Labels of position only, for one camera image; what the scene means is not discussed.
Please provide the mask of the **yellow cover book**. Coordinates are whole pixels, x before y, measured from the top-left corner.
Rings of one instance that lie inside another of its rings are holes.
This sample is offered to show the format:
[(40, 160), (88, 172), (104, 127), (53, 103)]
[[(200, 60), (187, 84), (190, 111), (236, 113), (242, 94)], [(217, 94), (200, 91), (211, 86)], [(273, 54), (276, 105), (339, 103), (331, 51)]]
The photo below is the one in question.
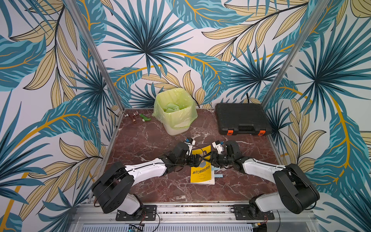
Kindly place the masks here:
[[(194, 156), (203, 155), (211, 152), (211, 145), (203, 147), (202, 149), (196, 149), (192, 151)], [(202, 161), (198, 167), (191, 167), (190, 171), (190, 182), (199, 185), (214, 185), (214, 170), (209, 162)]]

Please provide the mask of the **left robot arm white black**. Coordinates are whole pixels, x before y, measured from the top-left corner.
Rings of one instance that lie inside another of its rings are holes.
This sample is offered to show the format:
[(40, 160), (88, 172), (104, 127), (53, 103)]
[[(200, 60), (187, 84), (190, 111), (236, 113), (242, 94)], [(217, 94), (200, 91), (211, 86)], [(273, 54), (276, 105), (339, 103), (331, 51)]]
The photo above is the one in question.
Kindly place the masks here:
[(117, 209), (134, 215), (142, 207), (139, 198), (130, 194), (132, 186), (154, 177), (172, 173), (177, 167), (199, 167), (203, 158), (193, 155), (193, 144), (178, 143), (174, 149), (152, 161), (135, 165), (113, 164), (93, 184), (91, 190), (95, 204), (99, 204), (104, 214)]

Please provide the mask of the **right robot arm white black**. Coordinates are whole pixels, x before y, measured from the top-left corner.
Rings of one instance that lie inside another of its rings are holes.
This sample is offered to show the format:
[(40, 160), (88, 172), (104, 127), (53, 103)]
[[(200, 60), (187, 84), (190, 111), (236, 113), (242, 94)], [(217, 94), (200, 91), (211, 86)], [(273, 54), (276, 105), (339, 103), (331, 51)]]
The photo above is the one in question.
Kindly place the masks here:
[(277, 191), (256, 196), (249, 201), (254, 214), (287, 209), (294, 214), (313, 209), (320, 194), (296, 164), (277, 165), (244, 156), (235, 141), (212, 143), (207, 153), (209, 162), (218, 168), (233, 168), (246, 175), (257, 176), (276, 185)]

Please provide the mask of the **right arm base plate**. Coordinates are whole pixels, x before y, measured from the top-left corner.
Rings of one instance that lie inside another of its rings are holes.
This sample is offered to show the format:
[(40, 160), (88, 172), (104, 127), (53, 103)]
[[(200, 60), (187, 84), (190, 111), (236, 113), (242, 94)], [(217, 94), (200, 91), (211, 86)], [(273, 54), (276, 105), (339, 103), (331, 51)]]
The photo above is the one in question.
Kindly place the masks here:
[(268, 221), (275, 219), (272, 212), (262, 212), (254, 205), (234, 205), (231, 212), (236, 220)]

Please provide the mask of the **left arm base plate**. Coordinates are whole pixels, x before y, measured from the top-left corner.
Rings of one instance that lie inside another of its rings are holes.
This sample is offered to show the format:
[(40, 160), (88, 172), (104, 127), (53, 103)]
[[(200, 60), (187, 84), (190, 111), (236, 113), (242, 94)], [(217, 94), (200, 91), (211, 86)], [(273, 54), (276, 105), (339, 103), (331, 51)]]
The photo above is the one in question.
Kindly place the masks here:
[(156, 217), (157, 205), (143, 205), (133, 214), (118, 210), (116, 221), (155, 221)]

